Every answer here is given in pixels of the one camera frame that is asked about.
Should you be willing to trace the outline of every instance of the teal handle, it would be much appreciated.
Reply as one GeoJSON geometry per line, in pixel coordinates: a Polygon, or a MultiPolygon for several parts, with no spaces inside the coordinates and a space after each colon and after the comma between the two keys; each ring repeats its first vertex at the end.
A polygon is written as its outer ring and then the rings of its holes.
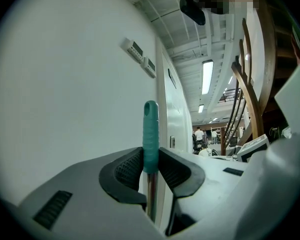
{"type": "Polygon", "coordinates": [[[149,100],[143,112],[143,171],[153,174],[158,171],[159,161],[159,112],[158,104],[149,100]]]}

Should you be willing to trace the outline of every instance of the staircase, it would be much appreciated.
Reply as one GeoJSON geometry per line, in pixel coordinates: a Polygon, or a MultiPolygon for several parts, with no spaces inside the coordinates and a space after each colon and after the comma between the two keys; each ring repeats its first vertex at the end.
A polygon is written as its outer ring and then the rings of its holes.
{"type": "MultiPolygon", "coordinates": [[[[280,110],[275,95],[297,67],[297,58],[292,45],[293,24],[279,0],[261,0],[257,10],[264,41],[265,70],[264,80],[259,98],[264,133],[270,136],[270,129],[288,126],[280,110]]],[[[252,140],[251,124],[247,127],[238,145],[252,140]]]]}

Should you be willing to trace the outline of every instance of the person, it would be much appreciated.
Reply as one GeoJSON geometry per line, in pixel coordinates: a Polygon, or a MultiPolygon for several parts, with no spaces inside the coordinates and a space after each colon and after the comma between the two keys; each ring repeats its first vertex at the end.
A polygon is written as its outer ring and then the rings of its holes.
{"type": "Polygon", "coordinates": [[[193,131],[192,132],[192,149],[193,149],[193,152],[196,151],[196,148],[197,148],[197,137],[195,135],[195,132],[193,131]]]}
{"type": "Polygon", "coordinates": [[[208,135],[205,130],[203,131],[203,143],[208,147],[208,135]]]}
{"type": "Polygon", "coordinates": [[[212,156],[212,149],[208,148],[206,145],[202,146],[202,150],[199,152],[199,156],[207,158],[212,156]]]}
{"type": "Polygon", "coordinates": [[[217,144],[218,143],[218,139],[217,139],[218,134],[215,130],[211,133],[211,136],[212,136],[212,144],[217,144]]]}
{"type": "Polygon", "coordinates": [[[196,142],[203,144],[204,143],[204,132],[200,129],[200,126],[198,126],[196,128],[196,131],[194,134],[196,136],[196,142]]]}

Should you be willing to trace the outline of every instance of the white device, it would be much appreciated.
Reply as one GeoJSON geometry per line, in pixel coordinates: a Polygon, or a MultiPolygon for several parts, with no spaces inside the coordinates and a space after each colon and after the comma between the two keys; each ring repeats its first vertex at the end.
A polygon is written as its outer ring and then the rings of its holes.
{"type": "Polygon", "coordinates": [[[240,151],[236,154],[239,162],[249,162],[251,156],[261,150],[266,150],[270,146],[267,135],[262,135],[242,146],[240,151]]]}
{"type": "Polygon", "coordinates": [[[132,57],[139,63],[141,64],[144,60],[143,54],[144,51],[141,50],[141,48],[136,44],[135,41],[130,40],[127,45],[126,45],[126,50],[128,53],[132,55],[132,57]]]}
{"type": "Polygon", "coordinates": [[[156,66],[152,63],[152,61],[148,57],[144,57],[142,66],[151,77],[155,78],[157,76],[156,66]]]}

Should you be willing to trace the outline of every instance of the metal pole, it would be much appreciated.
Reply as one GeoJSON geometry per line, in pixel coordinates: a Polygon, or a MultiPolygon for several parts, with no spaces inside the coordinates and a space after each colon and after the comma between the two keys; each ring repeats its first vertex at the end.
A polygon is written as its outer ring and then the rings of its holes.
{"type": "Polygon", "coordinates": [[[157,214],[158,173],[147,173],[148,195],[146,200],[146,214],[155,222],[157,214]]]}

